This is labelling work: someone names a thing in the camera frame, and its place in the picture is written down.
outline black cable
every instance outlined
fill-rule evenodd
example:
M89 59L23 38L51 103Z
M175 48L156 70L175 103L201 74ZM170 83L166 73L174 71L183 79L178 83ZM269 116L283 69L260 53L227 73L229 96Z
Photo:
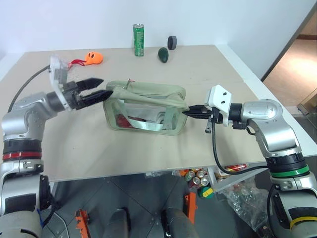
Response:
M19 91L15 94L14 98L12 99L9 109L8 109L8 113L12 111L13 105L16 101L16 99L19 97L19 95L21 94L21 92L23 91L23 89L36 77L38 76L40 73L44 72L45 70L49 69L50 65L45 66L44 68L40 69L39 71L37 71L35 74L33 74L23 85L22 87L19 89Z
M53 197L52 194L50 194L50 203L51 203L51 211L50 211L48 217L46 217L46 219L43 221L42 227L46 226L49 223L50 219L54 215L54 212L56 211L56 201L55 201L55 198Z
M67 226L67 223L66 223L65 219L63 217L61 217L57 212L54 212L54 214L64 223L65 230L66 230L66 233L67 233L67 238L70 238L68 226Z
M221 171L223 171L224 173L229 174L229 175L240 175L240 174L252 171L252 170L267 169L266 165L261 165L261 166L255 166L255 167L251 167L251 168L248 168L248 169L245 169L245 170L241 170L241 171L237 171L237 172L230 172L230 171L225 170L221 166L221 164L219 163L219 160L218 160L217 149L216 149L215 122L211 123L211 129L212 129L212 150L213 150L213 156L214 156L214 160L216 161L217 166L219 167L219 169Z
M271 198L272 198L273 191L274 191L274 185L272 184L272 186L268 192L268 196L267 196L266 212L267 212L267 219L268 219L269 227L273 233L273 236L275 236L277 238L277 235L274 233L274 230L273 230L273 225L272 225L272 220L271 220L271 212L270 212L270 204L271 204Z
M252 132L250 131L250 128L246 127L246 130L247 130L247 132L248 132L250 135L256 135L255 133L252 133Z

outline green can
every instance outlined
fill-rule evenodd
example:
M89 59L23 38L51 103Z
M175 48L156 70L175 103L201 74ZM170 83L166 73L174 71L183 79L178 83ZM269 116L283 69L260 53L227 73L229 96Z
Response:
M136 56L144 55L144 25L134 24L133 25L133 36L134 36L134 54Z

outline orange bracket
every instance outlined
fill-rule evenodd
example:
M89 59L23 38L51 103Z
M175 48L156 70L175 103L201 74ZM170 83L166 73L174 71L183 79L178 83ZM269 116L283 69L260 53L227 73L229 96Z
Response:
M79 209L75 213L77 221L76 229L79 229L81 238L91 238L88 230L88 214L86 211Z
M195 224L195 212L198 209L196 205L196 193L191 192L185 196L185 203L187 206L187 217L191 223Z

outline beer can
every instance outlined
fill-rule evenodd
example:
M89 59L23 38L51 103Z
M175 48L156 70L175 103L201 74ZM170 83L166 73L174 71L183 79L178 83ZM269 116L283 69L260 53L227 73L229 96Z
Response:
M199 171L201 168L192 168L192 171L194 171L195 173L197 172L197 171Z
M199 187L200 179L198 177L194 177L190 182L188 183L189 188L195 188Z
M134 37L134 54L136 56L144 55L144 25L133 25L133 37Z
M200 179L201 179L204 175L205 175L204 171L201 171L201 170L197 171L197 173L196 173L196 177L198 177L198 178L200 178Z
M195 177L195 172L194 171L188 171L187 174L185 175L185 180L186 182L189 182L192 180L192 178Z
M203 178L200 179L199 187L205 187L208 185L208 183L209 183L208 178L204 176Z
M202 168L201 170L204 171L205 174L208 173L208 168Z

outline green ring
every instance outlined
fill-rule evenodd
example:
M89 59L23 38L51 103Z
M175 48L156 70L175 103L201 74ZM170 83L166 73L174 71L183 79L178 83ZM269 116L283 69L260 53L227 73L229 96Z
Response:
M271 173L270 172L270 174L273 177L290 177L290 176L301 175L301 174L304 174L308 171L309 171L309 167L308 167L308 165L306 165L305 167L298 169L298 170L292 170L292 171L288 171L288 172L279 172L279 173Z

